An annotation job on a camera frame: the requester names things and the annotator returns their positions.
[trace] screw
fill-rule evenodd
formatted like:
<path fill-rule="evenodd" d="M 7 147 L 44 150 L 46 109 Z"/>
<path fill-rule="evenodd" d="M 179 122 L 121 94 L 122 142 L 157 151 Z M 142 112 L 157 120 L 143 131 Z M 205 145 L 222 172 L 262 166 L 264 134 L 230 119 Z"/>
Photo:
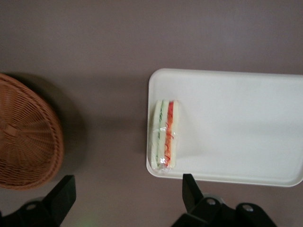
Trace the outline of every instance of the screw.
<path fill-rule="evenodd" d="M 207 199 L 206 202 L 207 202 L 209 205 L 215 205 L 215 204 L 216 204 L 216 201 L 213 200 L 213 199 Z"/>
<path fill-rule="evenodd" d="M 248 212 L 253 212 L 254 211 L 254 209 L 248 204 L 243 205 L 243 208 Z"/>

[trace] plastic tray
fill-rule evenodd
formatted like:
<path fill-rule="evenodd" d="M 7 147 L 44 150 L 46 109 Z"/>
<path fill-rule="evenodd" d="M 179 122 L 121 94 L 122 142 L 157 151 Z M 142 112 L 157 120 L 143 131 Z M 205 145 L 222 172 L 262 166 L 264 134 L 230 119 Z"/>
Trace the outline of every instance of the plastic tray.
<path fill-rule="evenodd" d="M 179 101 L 176 167 L 157 177 L 293 186 L 303 179 L 303 76 L 156 71 L 149 82 L 148 135 L 157 100 Z"/>

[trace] plastic wrap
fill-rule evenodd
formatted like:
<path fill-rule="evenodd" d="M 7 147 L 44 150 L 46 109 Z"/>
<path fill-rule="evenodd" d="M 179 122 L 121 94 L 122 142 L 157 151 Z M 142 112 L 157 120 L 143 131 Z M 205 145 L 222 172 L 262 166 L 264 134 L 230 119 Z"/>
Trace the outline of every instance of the plastic wrap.
<path fill-rule="evenodd" d="M 151 167 L 169 170 L 176 165 L 178 101 L 159 100 L 151 124 Z"/>

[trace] woven basket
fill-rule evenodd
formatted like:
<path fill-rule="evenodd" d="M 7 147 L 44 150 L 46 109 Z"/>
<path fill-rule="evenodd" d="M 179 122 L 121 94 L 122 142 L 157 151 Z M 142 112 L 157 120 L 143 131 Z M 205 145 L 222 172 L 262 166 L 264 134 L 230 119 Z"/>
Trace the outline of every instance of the woven basket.
<path fill-rule="evenodd" d="M 56 175 L 62 160 L 62 130 L 49 104 L 0 74 L 0 187 L 41 186 Z"/>

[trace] table surface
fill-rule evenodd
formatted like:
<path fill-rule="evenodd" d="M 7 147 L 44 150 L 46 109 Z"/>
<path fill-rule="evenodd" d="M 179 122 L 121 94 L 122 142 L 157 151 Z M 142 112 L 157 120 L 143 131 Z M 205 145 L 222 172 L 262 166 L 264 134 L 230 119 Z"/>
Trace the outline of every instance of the table surface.
<path fill-rule="evenodd" d="M 181 180 L 148 173 L 148 81 L 160 68 L 303 74 L 303 2 L 1 1 L 0 71 L 35 81 L 58 107 L 66 155 L 30 191 L 0 189 L 13 212 L 74 174 L 62 226 L 169 227 L 185 212 Z M 303 222 L 303 184 L 198 182 L 203 192 L 261 206 L 279 227 Z"/>

